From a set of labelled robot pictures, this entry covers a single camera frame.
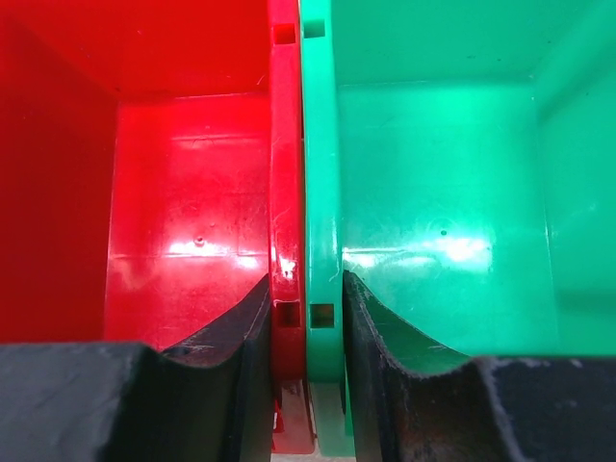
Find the red bin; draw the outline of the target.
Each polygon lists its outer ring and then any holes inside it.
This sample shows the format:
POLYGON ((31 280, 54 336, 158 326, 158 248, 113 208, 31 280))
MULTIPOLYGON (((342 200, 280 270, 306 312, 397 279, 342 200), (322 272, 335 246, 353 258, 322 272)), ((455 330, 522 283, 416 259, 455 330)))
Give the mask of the red bin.
POLYGON ((271 453, 314 449, 296 1, 1 5, 1 348, 163 351, 269 282, 271 453))

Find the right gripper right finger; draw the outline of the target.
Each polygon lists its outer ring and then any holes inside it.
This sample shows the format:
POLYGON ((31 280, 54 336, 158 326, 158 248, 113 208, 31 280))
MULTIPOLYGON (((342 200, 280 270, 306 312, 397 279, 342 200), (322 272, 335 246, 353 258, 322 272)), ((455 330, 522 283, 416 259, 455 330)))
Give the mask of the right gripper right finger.
POLYGON ((612 357, 471 357, 423 334, 354 273, 345 354, 360 461, 611 461, 612 357))

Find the green bin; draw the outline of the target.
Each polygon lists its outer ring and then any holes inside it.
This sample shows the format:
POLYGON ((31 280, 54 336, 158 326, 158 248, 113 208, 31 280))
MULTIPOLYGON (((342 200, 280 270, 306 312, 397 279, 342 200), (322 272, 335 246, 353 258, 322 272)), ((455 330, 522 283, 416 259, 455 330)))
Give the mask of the green bin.
POLYGON ((615 361, 614 3, 304 1, 300 32, 321 453, 357 459, 346 272, 467 356, 615 361))

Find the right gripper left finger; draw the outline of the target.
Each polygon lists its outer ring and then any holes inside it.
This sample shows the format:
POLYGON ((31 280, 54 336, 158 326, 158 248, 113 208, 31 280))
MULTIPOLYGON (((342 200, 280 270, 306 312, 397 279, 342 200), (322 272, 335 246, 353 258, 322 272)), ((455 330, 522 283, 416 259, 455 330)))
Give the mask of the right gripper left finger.
POLYGON ((270 284, 156 351, 133 342, 1 348, 5 461, 267 461, 270 284))

